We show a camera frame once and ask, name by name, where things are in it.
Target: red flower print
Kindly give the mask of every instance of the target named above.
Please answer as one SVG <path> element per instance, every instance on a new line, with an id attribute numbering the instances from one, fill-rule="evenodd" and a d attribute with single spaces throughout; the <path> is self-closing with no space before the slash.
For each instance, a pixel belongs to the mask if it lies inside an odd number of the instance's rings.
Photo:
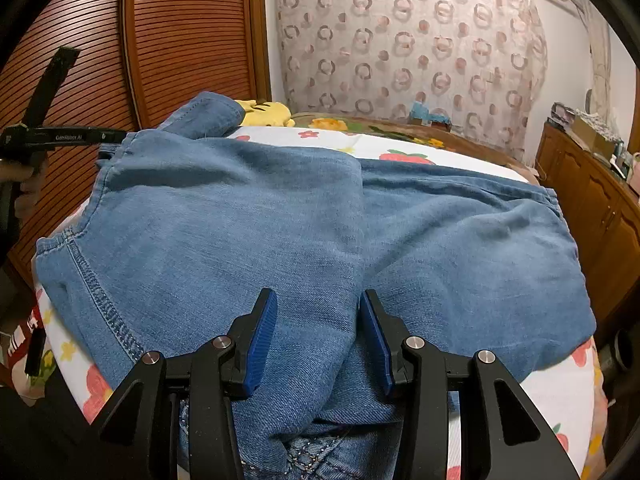
<path id="1" fill-rule="evenodd" d="M 92 365 L 86 373 L 86 389 L 91 396 L 82 405 L 82 414 L 91 424 L 113 392 L 96 365 Z"/>
<path id="2" fill-rule="evenodd" d="M 387 150 L 388 153 L 380 155 L 380 160 L 394 160 L 396 162 L 414 162 L 416 164 L 434 164 L 426 155 L 421 153 L 403 153 L 396 150 Z"/>
<path id="3" fill-rule="evenodd" d="M 591 348 L 591 339 L 582 343 L 578 348 L 574 350 L 571 357 L 574 358 L 575 363 L 582 368 L 587 364 L 587 350 Z"/>
<path id="4" fill-rule="evenodd" d="M 564 433 L 559 433 L 560 431 L 560 424 L 556 424 L 553 427 L 554 433 L 556 434 L 556 437 L 558 438 L 558 440 L 560 441 L 560 444 L 562 445 L 562 447 L 564 448 L 564 450 L 569 453 L 569 438 L 564 434 Z"/>
<path id="5" fill-rule="evenodd" d="M 307 137 L 317 137 L 318 132 L 313 132 L 311 130 L 307 130 L 306 132 L 300 132 L 298 134 L 302 139 L 306 139 Z"/>
<path id="6" fill-rule="evenodd" d="M 447 480 L 460 480 L 460 466 L 455 465 L 447 469 Z"/>

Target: human hand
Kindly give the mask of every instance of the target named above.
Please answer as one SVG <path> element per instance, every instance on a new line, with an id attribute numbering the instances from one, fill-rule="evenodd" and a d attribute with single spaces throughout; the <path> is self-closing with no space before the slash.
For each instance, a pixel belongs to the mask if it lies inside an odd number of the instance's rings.
<path id="1" fill-rule="evenodd" d="M 28 219 L 38 201 L 40 189 L 44 183 L 48 161 L 45 159 L 40 165 L 40 171 L 34 175 L 31 166 L 23 166 L 10 160 L 0 160 L 0 183 L 20 182 L 20 195 L 14 204 L 15 217 L 21 221 Z"/>

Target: wooden dresser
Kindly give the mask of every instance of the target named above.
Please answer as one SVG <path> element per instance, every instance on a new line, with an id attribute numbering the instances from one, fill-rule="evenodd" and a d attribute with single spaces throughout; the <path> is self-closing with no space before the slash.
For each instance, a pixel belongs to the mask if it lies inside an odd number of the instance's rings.
<path id="1" fill-rule="evenodd" d="M 596 341 L 605 342 L 636 311 L 640 278 L 638 196 L 566 133 L 545 124 L 536 157 L 540 184 L 553 188 L 578 245 Z"/>

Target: jeans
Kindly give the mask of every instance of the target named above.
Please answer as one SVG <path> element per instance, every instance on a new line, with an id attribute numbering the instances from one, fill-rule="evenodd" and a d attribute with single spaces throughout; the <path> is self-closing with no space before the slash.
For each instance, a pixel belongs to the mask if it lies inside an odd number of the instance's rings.
<path id="1" fill-rule="evenodd" d="M 193 351 L 275 290 L 261 386 L 233 405 L 246 478 L 392 475 L 402 405 L 357 330 L 366 288 L 415 335 L 491 349 L 518 380 L 593 333 L 552 190 L 223 139 L 241 121 L 231 103 L 201 94 L 129 134 L 78 225 L 38 241 L 36 269 L 113 388 L 145 351 Z"/>

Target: cardboard box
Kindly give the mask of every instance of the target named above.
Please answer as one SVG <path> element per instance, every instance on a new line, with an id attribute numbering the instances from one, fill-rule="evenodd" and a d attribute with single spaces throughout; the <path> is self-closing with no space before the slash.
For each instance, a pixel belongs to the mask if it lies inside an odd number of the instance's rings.
<path id="1" fill-rule="evenodd" d="M 609 160 L 611 155 L 613 155 L 616 143 L 612 140 L 605 139 L 596 130 L 585 123 L 579 116 L 576 116 L 574 124 L 571 126 L 571 130 L 585 142 L 587 147 L 593 153 L 599 153 L 607 160 Z"/>

